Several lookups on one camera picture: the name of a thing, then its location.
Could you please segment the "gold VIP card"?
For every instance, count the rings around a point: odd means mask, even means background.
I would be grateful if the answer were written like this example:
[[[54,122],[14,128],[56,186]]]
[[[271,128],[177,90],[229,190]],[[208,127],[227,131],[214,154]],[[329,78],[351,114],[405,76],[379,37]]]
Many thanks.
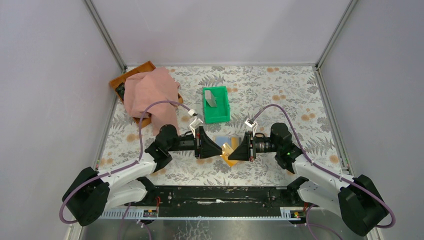
[[[239,161],[238,160],[231,160],[229,157],[234,152],[233,148],[225,142],[222,147],[222,155],[221,158],[228,164],[229,167],[233,167],[236,165]]]

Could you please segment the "beige card holder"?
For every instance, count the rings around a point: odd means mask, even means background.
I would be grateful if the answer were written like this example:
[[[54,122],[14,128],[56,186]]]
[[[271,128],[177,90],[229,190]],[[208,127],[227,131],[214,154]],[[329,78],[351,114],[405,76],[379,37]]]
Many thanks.
[[[212,138],[212,147],[221,150],[223,155],[233,153],[242,143],[242,136],[216,135]]]

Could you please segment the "green plastic bin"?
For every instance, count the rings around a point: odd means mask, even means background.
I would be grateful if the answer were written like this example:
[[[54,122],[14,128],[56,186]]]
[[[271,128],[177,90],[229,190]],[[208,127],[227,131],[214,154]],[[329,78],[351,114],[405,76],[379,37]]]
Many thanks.
[[[209,105],[205,99],[206,91],[214,96],[216,107]],[[206,124],[224,123],[230,121],[230,103],[228,91],[225,86],[204,87],[202,89],[203,96],[203,115]]]

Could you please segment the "grey card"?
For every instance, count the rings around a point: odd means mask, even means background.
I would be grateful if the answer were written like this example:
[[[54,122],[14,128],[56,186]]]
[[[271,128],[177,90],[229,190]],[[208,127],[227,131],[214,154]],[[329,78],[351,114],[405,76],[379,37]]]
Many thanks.
[[[210,90],[204,91],[204,99],[211,108],[217,107],[216,98]]]

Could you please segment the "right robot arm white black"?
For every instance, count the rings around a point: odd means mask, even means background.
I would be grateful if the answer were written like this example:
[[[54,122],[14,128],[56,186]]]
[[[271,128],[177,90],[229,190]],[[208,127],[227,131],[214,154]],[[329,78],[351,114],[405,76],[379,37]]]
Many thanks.
[[[292,134],[284,123],[275,123],[270,135],[247,131],[240,145],[228,155],[231,161],[254,161],[258,153],[275,153],[277,164],[295,175],[289,187],[299,198],[318,205],[341,217],[345,225],[359,236],[366,236],[389,211],[372,180],[360,175],[334,176],[323,165],[308,160],[292,142]]]

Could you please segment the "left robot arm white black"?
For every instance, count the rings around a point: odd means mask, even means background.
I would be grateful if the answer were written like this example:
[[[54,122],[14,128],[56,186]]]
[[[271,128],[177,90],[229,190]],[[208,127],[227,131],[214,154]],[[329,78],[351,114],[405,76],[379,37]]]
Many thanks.
[[[62,197],[59,218],[65,224],[82,227],[97,220],[104,211],[142,201],[152,191],[140,178],[163,169],[172,161],[171,152],[193,151],[197,159],[223,153],[221,146],[209,138],[203,126],[193,133],[179,136],[174,125],[160,128],[154,142],[131,163],[121,163],[106,170],[86,167],[79,172]]]

